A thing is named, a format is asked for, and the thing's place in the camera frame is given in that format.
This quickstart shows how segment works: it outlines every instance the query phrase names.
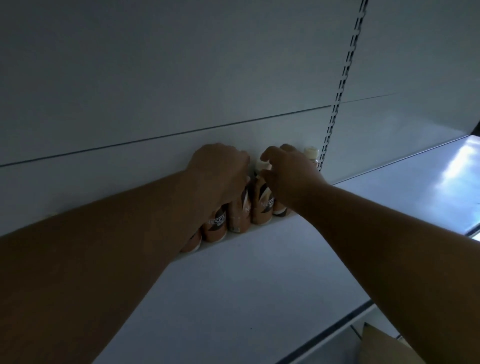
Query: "panel seam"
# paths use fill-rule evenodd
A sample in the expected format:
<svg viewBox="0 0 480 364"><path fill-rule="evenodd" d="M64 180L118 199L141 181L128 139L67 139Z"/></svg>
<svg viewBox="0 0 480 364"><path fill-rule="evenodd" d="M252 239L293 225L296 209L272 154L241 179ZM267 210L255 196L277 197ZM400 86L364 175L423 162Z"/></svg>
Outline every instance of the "panel seam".
<svg viewBox="0 0 480 364"><path fill-rule="evenodd" d="M332 137L333 126L335 125L336 117L338 115L338 108L340 106L340 101L342 99L342 95L345 90L345 84L348 79L348 73L352 65L353 55L355 54L355 50L357 49L357 42L360 36L363 18L365 17L365 14L366 14L367 5L368 5L368 0L361 0L359 12L357 14L357 19L355 21L355 26L353 27L352 37L350 39L350 46L348 47L347 57L345 58L345 62L344 62L343 72L340 77L340 81L338 83L338 89L336 91L335 101L331 106L332 113L330 115L330 121L328 122L324 143L322 145L322 150L320 153L320 159L319 159L320 166L318 167L318 170L322 170L322 166L325 161L325 155L327 153L328 144L330 143L330 139Z"/></svg>

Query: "hand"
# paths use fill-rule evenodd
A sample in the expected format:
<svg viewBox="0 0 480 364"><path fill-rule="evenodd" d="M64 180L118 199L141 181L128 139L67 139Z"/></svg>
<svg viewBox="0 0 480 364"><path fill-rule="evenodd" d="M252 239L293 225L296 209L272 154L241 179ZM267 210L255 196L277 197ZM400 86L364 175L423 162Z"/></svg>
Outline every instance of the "hand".
<svg viewBox="0 0 480 364"><path fill-rule="evenodd" d="M187 171L209 187L217 208L241 195L247 184L249 162L245 151L221 143L207 144L193 154Z"/></svg>
<svg viewBox="0 0 480 364"><path fill-rule="evenodd" d="M275 198L295 210L311 187L327 185L316 166L295 147L283 144L280 148L269 146L260 157L270 161L272 170L263 170L260 175L267 182Z"/></svg>

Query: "white bottle cap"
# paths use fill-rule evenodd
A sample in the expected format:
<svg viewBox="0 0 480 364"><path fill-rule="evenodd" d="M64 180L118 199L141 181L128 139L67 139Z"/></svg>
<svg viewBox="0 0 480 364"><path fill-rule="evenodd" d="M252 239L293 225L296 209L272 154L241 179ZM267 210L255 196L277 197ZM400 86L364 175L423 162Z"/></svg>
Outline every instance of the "white bottle cap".
<svg viewBox="0 0 480 364"><path fill-rule="evenodd" d="M308 159L318 159L320 156L320 150L315 148L314 146L308 146L303 150L304 155L307 156Z"/></svg>
<svg viewBox="0 0 480 364"><path fill-rule="evenodd" d="M272 165L270 164L270 162L264 162L262 160L258 160L257 163L255 164L255 170L257 172L260 172L261 170L271 170L272 169Z"/></svg>

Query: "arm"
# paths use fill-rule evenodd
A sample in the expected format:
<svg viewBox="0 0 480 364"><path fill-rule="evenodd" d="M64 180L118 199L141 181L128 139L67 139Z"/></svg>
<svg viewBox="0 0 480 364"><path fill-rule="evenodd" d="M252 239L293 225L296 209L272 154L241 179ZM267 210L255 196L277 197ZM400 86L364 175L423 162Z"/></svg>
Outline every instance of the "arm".
<svg viewBox="0 0 480 364"><path fill-rule="evenodd" d="M204 146L185 171L1 237L0 362L92 362L248 163Z"/></svg>
<svg viewBox="0 0 480 364"><path fill-rule="evenodd" d="M275 197L323 235L427 363L478 360L478 243L328 185L291 146L262 159Z"/></svg>

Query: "forearm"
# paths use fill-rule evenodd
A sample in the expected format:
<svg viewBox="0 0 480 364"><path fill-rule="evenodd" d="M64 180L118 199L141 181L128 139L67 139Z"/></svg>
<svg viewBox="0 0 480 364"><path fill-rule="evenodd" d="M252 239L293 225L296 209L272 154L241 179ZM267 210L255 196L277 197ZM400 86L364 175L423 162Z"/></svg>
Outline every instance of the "forearm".
<svg viewBox="0 0 480 364"><path fill-rule="evenodd" d="M333 186L307 195L296 211L427 362L477 358L477 244Z"/></svg>
<svg viewBox="0 0 480 364"><path fill-rule="evenodd" d="M0 361L91 362L212 204L181 172L0 238Z"/></svg>

